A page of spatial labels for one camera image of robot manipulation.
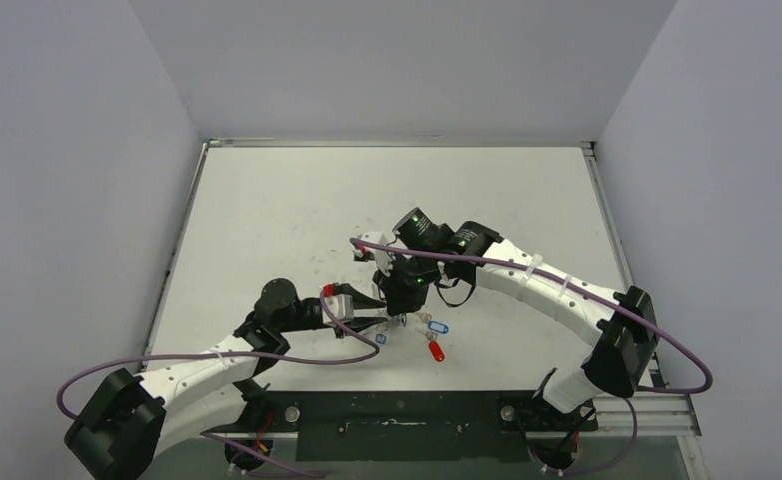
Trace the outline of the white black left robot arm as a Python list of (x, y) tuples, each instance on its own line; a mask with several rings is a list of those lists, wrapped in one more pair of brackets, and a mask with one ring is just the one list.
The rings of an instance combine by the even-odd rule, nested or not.
[(254, 379), (288, 360), (286, 334), (357, 333), (377, 320), (356, 311), (385, 305), (347, 283), (302, 298), (290, 280), (271, 280), (245, 320), (209, 349), (164, 355), (167, 366), (139, 374), (112, 363), (64, 443), (96, 479), (137, 479), (159, 454), (200, 433), (231, 423), (253, 430), (266, 407)]

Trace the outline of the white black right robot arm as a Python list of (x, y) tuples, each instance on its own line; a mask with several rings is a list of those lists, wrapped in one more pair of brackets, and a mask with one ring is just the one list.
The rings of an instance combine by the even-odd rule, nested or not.
[(659, 343), (652, 299), (644, 290), (621, 292), (582, 281), (475, 221), (453, 229), (414, 208), (390, 238), (369, 232), (353, 246), (355, 260), (376, 265), (373, 283), (392, 316), (419, 311), (430, 288), (442, 293), (466, 283), (531, 307), (589, 345), (585, 358), (548, 373), (538, 387), (532, 414), (547, 429), (560, 427), (598, 395), (633, 397)]

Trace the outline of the blue white key tag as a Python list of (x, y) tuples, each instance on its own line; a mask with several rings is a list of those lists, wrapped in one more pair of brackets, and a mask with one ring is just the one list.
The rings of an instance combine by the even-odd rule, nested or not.
[(438, 333), (438, 334), (441, 334), (441, 335), (447, 334), (449, 332), (449, 326), (448, 325), (446, 325), (446, 324), (444, 324), (442, 322), (434, 321), (434, 320), (429, 321), (427, 323), (427, 327), (428, 327), (428, 329), (430, 331)]

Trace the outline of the red key tag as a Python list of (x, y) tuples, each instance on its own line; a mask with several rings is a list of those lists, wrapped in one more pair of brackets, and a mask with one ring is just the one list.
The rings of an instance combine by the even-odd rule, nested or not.
[(436, 362), (443, 362), (445, 360), (444, 351), (436, 340), (431, 340), (428, 342), (428, 349), (432, 358)]

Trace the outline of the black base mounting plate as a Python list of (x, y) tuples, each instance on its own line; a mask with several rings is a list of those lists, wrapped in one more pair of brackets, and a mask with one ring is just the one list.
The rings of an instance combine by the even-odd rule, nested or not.
[(563, 414), (533, 392), (386, 391), (264, 393), (220, 432), (294, 438), (310, 461), (524, 462), (526, 441), (567, 450), (597, 430), (591, 402)]

